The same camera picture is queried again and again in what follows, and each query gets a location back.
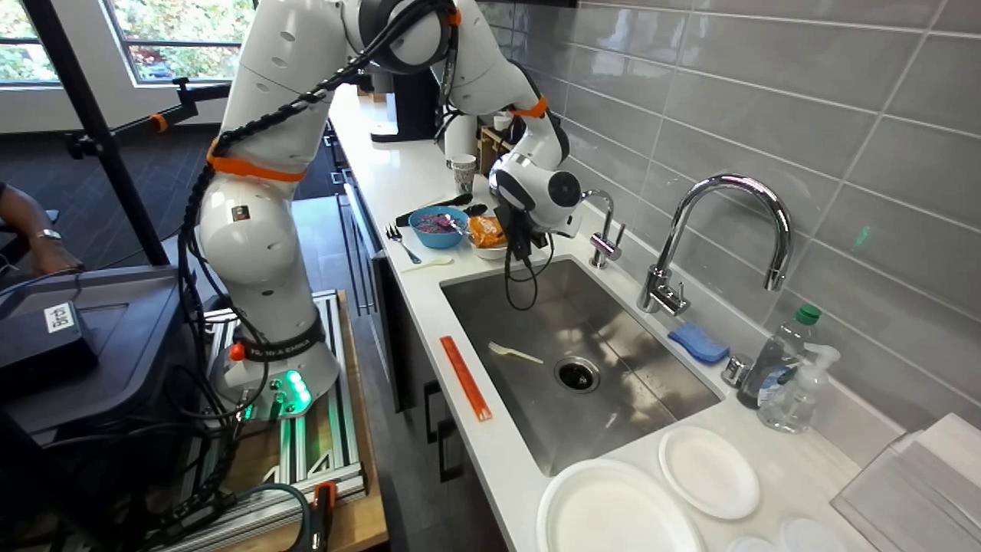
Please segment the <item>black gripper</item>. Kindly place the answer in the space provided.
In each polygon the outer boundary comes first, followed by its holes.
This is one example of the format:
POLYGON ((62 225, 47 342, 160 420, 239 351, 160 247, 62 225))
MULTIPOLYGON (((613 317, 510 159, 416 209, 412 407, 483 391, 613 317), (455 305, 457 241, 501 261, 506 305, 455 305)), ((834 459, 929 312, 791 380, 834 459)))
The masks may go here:
POLYGON ((530 215, 510 209, 502 226, 506 226, 510 253, 515 261, 529 261, 530 247, 541 241, 541 234, 536 234, 530 215))

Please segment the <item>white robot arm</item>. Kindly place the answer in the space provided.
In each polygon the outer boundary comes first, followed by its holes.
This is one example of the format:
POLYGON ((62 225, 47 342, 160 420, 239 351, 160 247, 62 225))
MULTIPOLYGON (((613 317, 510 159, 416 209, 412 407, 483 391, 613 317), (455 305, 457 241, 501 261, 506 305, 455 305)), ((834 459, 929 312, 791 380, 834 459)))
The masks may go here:
POLYGON ((239 342, 220 368, 220 389, 232 400, 308 407, 339 383, 292 197, 315 155, 334 89, 366 63, 426 69, 470 117, 519 117, 519 143, 491 168, 506 237, 576 229, 567 134, 534 81, 502 55, 475 0, 262 0, 206 159, 202 200, 190 209, 202 257, 239 312, 239 342))

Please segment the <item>person's forearm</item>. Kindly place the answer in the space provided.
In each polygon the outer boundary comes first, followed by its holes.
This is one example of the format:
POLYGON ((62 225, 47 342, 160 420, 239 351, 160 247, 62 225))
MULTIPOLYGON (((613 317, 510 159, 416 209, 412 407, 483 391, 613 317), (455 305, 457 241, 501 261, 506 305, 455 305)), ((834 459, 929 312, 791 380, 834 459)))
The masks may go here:
POLYGON ((75 273, 83 261, 64 245, 33 197, 0 183, 0 219, 28 240, 31 265, 39 277, 75 273))

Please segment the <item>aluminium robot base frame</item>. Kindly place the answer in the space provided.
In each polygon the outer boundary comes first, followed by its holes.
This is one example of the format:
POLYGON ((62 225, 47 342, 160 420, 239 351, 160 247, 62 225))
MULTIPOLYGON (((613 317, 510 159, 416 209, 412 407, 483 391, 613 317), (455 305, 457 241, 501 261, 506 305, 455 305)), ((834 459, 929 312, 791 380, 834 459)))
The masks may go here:
POLYGON ((315 291, 326 346, 339 363, 334 385, 312 400, 298 375, 278 380, 270 420, 237 448, 211 513, 186 518, 167 552, 329 552, 334 510, 368 490, 346 346, 344 300, 315 291))

